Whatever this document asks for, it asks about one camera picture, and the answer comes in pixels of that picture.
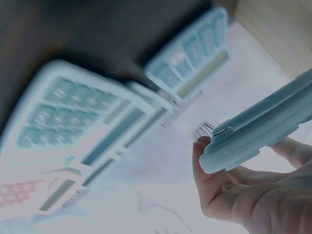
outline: human hand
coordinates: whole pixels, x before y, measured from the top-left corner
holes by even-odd
[[[210,138],[193,145],[193,172],[203,213],[243,225],[251,234],[312,233],[312,146],[290,138],[272,149],[297,169],[256,172],[242,166],[206,174],[199,157]]]

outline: calculator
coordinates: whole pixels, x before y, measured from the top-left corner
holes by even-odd
[[[196,96],[230,58],[227,19],[222,7],[203,14],[146,64],[145,75],[178,101]]]
[[[148,88],[121,84],[64,60],[45,64],[1,136],[0,177],[77,169],[118,157],[173,110]]]
[[[312,69],[213,130],[199,162],[212,174],[231,170],[312,119]]]
[[[71,171],[0,179],[0,220],[49,215],[81,186],[82,176]]]

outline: calculator button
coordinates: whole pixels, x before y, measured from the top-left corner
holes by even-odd
[[[84,85],[79,85],[75,89],[75,92],[69,96],[69,105],[78,105],[81,107],[87,106],[87,98],[91,95],[91,90]]]
[[[69,96],[75,91],[75,87],[74,83],[66,79],[61,79],[45,99],[52,102],[66,103],[69,100]]]
[[[203,47],[203,53],[206,57],[209,57],[214,53],[215,50],[214,34],[211,25],[205,25],[205,27],[203,27],[198,34],[200,43]]]
[[[106,110],[110,108],[116,101],[116,97],[112,94],[93,90],[93,95],[87,98],[89,106],[95,110]]]
[[[171,65],[185,78],[192,71],[183,51],[175,51],[169,58]]]
[[[55,145],[65,145],[68,143],[69,136],[71,132],[69,130],[57,131],[55,135]]]
[[[181,83],[180,79],[165,62],[160,63],[156,67],[156,69],[153,71],[153,75],[172,89],[176,88]]]
[[[68,127],[70,126],[69,119],[73,115],[73,112],[68,109],[60,109],[55,112],[52,116],[51,125],[52,126],[62,126]]]
[[[41,146],[54,145],[56,134],[57,132],[55,130],[41,131],[36,144],[41,145]]]
[[[86,115],[83,111],[72,112],[69,117],[69,126],[70,127],[81,127],[83,126],[83,118]]]
[[[183,48],[193,67],[197,67],[203,62],[202,48],[199,39],[196,36],[188,39],[183,44]]]
[[[212,20],[214,28],[214,43],[220,47],[225,43],[224,16],[219,15]]]
[[[53,107],[42,105],[29,118],[28,123],[36,126],[46,126],[50,123],[53,113],[55,113]]]
[[[97,121],[98,117],[99,115],[96,113],[86,113],[82,119],[83,126],[89,127],[93,125]]]
[[[17,143],[22,148],[31,148],[38,141],[39,135],[39,129],[27,128],[21,133]]]

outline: calculator keypad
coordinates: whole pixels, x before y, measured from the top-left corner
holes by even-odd
[[[47,94],[45,102],[35,105],[27,119],[17,141],[21,148],[75,144],[118,99],[65,78],[59,78]]]

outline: hand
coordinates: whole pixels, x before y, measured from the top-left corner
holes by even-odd
[[[251,234],[312,233],[312,146],[290,138],[272,149],[297,170],[282,174],[238,166],[206,174],[199,157],[210,138],[193,145],[193,172],[201,208],[210,218],[243,225]]]

